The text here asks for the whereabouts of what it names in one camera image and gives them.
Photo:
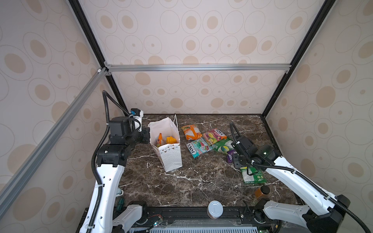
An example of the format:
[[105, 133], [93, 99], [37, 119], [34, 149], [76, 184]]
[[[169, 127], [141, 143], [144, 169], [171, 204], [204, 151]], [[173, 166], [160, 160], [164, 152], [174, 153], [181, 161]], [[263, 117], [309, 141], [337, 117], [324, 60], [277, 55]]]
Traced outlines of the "pink fruit candy packet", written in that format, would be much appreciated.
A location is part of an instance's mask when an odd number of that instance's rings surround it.
[[157, 138], [157, 141], [156, 141], [156, 146], [159, 148], [163, 145], [163, 136], [162, 134], [160, 133], [158, 138]]

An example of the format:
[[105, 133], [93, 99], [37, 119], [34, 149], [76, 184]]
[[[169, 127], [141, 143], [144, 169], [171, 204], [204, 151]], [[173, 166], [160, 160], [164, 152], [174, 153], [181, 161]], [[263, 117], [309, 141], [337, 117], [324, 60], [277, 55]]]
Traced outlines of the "yellow snack bag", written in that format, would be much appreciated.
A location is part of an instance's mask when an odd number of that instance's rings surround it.
[[169, 137], [166, 138], [166, 143], [167, 144], [176, 144], [176, 143], [178, 143], [178, 141], [174, 137], [169, 136]]

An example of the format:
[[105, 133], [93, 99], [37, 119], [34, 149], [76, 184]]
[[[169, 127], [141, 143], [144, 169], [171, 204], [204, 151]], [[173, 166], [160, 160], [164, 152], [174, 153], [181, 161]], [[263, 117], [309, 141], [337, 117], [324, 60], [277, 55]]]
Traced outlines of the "white paper bag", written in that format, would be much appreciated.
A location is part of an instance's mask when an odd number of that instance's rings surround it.
[[[183, 166], [180, 146], [180, 135], [178, 129], [178, 122], [176, 115], [174, 119], [166, 117], [162, 120], [150, 122], [148, 124], [150, 128], [150, 144], [160, 159], [160, 162], [165, 172], [170, 172], [179, 169]], [[156, 141], [159, 134], [163, 136], [163, 145], [161, 147], [156, 146]], [[167, 144], [166, 138], [172, 136], [177, 139], [176, 144]]]

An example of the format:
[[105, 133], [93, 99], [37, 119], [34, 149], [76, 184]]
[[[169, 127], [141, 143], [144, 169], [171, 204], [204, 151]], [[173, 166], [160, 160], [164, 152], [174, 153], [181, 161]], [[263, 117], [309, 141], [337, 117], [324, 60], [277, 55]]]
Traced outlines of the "green packet near right arm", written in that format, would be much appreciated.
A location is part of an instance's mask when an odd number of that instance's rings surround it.
[[244, 184], [262, 184], [266, 183], [263, 173], [254, 167], [240, 168]]

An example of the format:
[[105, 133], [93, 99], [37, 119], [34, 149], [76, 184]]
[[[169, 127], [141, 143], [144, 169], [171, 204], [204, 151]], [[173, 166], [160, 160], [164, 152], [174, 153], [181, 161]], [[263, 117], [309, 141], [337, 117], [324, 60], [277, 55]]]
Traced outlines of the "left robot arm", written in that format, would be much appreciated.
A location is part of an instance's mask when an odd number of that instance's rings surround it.
[[142, 125], [143, 111], [124, 110], [124, 116], [110, 118], [108, 101], [116, 102], [102, 92], [106, 130], [91, 159], [91, 170], [96, 180], [90, 206], [79, 232], [127, 233], [138, 221], [146, 219], [146, 202], [134, 202], [118, 217], [113, 217], [119, 182], [127, 160], [137, 144], [150, 143], [150, 128]]

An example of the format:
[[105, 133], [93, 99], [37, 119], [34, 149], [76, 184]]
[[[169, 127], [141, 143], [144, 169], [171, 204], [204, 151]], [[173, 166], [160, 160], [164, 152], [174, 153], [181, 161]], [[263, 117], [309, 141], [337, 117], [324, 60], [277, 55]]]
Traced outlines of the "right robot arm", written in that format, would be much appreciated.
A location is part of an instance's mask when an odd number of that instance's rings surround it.
[[233, 122], [230, 122], [230, 130], [234, 150], [242, 165], [276, 177], [305, 202], [305, 205], [291, 205], [263, 198], [251, 210], [256, 222], [280, 220], [305, 227], [312, 233], [336, 233], [344, 217], [349, 215], [364, 232], [370, 232], [368, 226], [348, 209], [350, 200], [347, 197], [336, 196], [317, 185], [273, 147], [264, 145], [257, 148], [250, 139], [240, 134]]

